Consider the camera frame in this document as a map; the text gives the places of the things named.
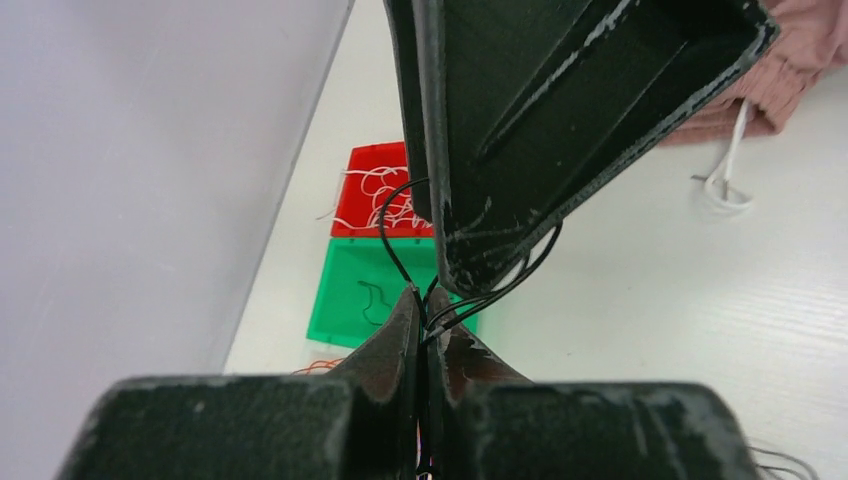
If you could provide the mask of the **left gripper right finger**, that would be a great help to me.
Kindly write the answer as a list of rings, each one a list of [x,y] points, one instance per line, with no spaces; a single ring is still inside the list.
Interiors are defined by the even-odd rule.
[[[681,382],[534,382],[448,311],[426,349],[423,441],[439,479],[754,479],[723,399]]]

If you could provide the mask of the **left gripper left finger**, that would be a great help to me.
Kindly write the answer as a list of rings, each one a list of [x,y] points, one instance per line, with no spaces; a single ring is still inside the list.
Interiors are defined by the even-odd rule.
[[[62,479],[412,479],[421,305],[318,375],[136,377],[96,402]]]

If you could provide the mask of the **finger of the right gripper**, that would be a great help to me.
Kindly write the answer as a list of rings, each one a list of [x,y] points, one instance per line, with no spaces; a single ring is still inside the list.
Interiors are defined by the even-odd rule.
[[[428,1],[436,262],[495,288],[560,221],[748,71],[759,1]]]
[[[436,183],[433,112],[435,97],[431,81],[438,53],[438,21],[428,1],[385,0],[392,37],[403,135],[414,212],[434,221]]]

